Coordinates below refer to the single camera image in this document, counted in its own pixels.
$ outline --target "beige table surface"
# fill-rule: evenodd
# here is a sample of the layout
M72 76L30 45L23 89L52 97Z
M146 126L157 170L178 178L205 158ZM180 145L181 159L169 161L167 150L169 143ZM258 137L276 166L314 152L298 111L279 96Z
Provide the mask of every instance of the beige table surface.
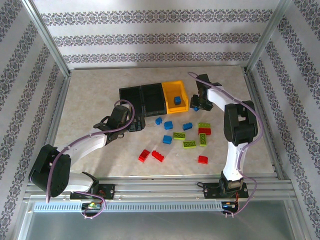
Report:
M170 67L75 70L72 73L55 145L71 142L92 129L103 117L111 114L114 102L119 100L119 88L144 84L183 80L191 99L197 94L196 82L187 72L207 73L211 82L219 82L235 97L249 100L250 95L239 66ZM143 131L128 132L124 138L97 149L76 162L73 172L88 172L95 177L167 176L220 174L228 152L228 142L223 133L224 113L217 106L210 112L199 110L161 116L163 122L172 121L173 129L165 130L163 123L156 125L158 116L147 117ZM182 141L162 143L164 135L182 132L182 125L191 122L193 128L186 131L187 140L198 143L198 123L211 124L212 135L207 136L207 146L184 149ZM165 156L161 163L151 155L142 163L140 153L156 150ZM198 163L198 156L209 158L208 165ZM273 173L265 142L259 141L248 151L244 173Z

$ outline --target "white wall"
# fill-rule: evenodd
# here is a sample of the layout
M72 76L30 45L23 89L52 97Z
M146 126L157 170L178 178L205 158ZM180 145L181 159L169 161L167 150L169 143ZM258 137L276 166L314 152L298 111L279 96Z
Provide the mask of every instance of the white wall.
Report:
M71 69L245 66L279 0L35 0Z
M319 16L319 1L293 1L252 71L312 239L320 239Z
M0 0L0 240L10 239L64 76L19 0Z

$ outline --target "lime green lego brick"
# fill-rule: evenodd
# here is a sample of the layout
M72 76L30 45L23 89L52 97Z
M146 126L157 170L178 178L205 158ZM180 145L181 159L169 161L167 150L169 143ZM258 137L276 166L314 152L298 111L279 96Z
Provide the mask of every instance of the lime green lego brick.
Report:
M207 137L206 137L205 133L200 133L199 134L199 146L200 147L207 146Z
M196 146L196 141L183 141L184 149L194 149Z
M210 129L210 123L206 123L206 122L199 122L198 123L198 128L200 129Z
M173 139L186 140L186 133L185 132L174 132Z

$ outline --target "enclosure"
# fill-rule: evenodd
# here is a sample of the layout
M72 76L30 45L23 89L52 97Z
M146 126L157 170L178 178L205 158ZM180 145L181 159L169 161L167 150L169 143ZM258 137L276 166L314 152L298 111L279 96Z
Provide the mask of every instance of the enclosure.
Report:
M0 6L0 239L320 239L319 0L2 0ZM206 199L197 186L217 183L226 164L224 112L217 106L146 117L144 130L77 161L72 172L115 185L95 220L83 218L88 201L74 201L70 192L46 204L46 193L28 179L42 146L90 131L111 114L121 88L161 83L167 108L188 109L198 94L188 72L208 74L236 98L252 100L262 118L263 139L243 167L257 190L243 212L225 219L225 199ZM172 81L184 85L181 108L173 105L180 87ZM164 129L167 121L173 129ZM193 123L187 140L198 139L198 123L211 124L206 147L163 144L163 135L183 132L186 123ZM140 162L144 149L164 161ZM199 155L208 164L199 164ZM251 194L255 184L245 182Z

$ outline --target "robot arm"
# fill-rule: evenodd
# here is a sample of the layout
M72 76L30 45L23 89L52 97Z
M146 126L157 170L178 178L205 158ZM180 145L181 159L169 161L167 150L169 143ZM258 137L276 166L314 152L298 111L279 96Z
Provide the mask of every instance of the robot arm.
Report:
M207 74L202 74L197 79L209 82ZM241 104L231 100L220 90L223 90L221 84L213 83L214 89L199 81L196 82L199 95L193 95L190 107L210 111L213 107L212 103L216 104L224 111L224 136L228 141L228 153L225 167L221 173L219 180L220 188L223 194L241 190L243 184L243 176L239 170L243 168L244 159L248 148L244 148L247 144L253 141L253 138L258 134L257 119L247 108ZM255 109L252 101L244 101L252 109ZM239 165L239 155L242 153L241 162Z
M127 124L127 119L131 118L130 110L122 105L116 105L111 116L106 116L99 123L93 126L93 129L75 143L71 148L67 149L56 162L51 179L50 196L56 197L62 192L88 192L96 194L99 181L92 175L82 172L70 172L71 166L79 159L96 149L102 148L118 137L123 136L125 132L138 131L145 127L144 118L135 118L128 127L115 132L104 133L108 130L116 130ZM29 180L41 188L47 190L47 183L51 165L56 156L70 143L53 147L49 144L43 146L35 160L35 163L29 174Z

